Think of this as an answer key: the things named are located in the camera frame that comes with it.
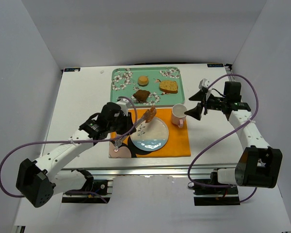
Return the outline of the metal serving tongs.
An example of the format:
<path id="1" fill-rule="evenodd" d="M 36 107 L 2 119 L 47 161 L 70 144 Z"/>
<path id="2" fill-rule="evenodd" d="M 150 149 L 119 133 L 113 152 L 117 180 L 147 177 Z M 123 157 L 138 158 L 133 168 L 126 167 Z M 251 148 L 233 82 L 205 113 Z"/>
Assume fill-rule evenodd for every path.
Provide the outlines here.
<path id="1" fill-rule="evenodd" d="M 146 113 L 144 113 L 142 115 L 142 117 L 136 121 L 136 126 L 135 128 L 137 128 L 141 123 L 145 122 L 146 121 Z M 130 133 L 128 135 L 125 135 L 125 136 L 121 136 L 118 140 L 121 141 L 121 143 L 130 135 Z"/>

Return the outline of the narrow seeded bread slice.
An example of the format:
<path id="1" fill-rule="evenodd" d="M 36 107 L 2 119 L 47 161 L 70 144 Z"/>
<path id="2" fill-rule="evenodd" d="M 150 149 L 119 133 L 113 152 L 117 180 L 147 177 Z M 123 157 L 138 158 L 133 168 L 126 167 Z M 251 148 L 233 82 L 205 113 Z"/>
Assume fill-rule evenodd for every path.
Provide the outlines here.
<path id="1" fill-rule="evenodd" d="M 145 122 L 146 123 L 149 123 L 154 118 L 154 116 L 156 115 L 156 113 L 157 113 L 156 107 L 154 105 L 151 106 L 151 108 L 146 111 L 146 119 L 145 119 Z"/>

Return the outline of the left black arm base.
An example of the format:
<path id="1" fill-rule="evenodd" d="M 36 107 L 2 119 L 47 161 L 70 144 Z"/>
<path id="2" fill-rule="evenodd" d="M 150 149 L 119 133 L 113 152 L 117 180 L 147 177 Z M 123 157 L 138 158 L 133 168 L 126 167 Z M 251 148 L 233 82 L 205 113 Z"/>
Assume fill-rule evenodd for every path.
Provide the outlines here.
<path id="1" fill-rule="evenodd" d="M 76 169 L 77 175 L 85 178 L 80 189 L 72 189 L 63 194 L 62 203 L 107 204 L 111 198 L 109 180 L 97 180 L 85 169 Z"/>

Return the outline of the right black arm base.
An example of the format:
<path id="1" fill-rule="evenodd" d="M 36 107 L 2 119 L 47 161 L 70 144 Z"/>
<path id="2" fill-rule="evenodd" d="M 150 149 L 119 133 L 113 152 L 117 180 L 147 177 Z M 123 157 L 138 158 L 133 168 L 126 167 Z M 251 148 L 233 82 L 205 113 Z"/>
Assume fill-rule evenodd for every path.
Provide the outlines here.
<path id="1" fill-rule="evenodd" d="M 208 179 L 195 179 L 195 182 L 214 185 L 215 187 L 203 187 L 193 182 L 188 183 L 188 188 L 193 190 L 195 206 L 233 206 L 240 205 L 237 187 L 218 187 L 217 172 L 210 173 Z"/>

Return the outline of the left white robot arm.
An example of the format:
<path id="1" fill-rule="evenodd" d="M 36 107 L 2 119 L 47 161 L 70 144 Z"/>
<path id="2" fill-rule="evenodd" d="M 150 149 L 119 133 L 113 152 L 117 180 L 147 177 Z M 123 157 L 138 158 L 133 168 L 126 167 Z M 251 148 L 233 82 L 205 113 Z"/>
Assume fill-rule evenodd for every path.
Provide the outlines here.
<path id="1" fill-rule="evenodd" d="M 58 147 L 33 161 L 25 159 L 18 170 L 16 188 L 36 208 L 46 204 L 53 195 L 94 194 L 94 178 L 89 171 L 63 168 L 81 153 L 106 140 L 108 134 L 117 133 L 113 142 L 136 131 L 136 120 L 129 108 L 134 104 L 120 97 L 116 103 L 108 102 L 100 113 L 91 115 Z"/>

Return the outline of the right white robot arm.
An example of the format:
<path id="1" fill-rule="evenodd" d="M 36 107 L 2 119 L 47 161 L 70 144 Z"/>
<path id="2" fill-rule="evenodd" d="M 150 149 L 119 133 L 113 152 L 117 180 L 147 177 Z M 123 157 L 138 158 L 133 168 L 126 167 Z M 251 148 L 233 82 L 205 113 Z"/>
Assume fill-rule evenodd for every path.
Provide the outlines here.
<path id="1" fill-rule="evenodd" d="M 235 168 L 219 168 L 215 172 L 216 181 L 207 187 L 225 188 L 230 186 L 249 186 L 274 188 L 282 162 L 282 152 L 272 148 L 253 122 L 251 108 L 242 102 L 241 83 L 225 82 L 221 97 L 214 96 L 210 82 L 203 79 L 199 91 L 189 98 L 197 101 L 195 108 L 185 112 L 197 120 L 208 110 L 222 112 L 233 126 L 234 133 L 243 148 L 243 153 Z"/>

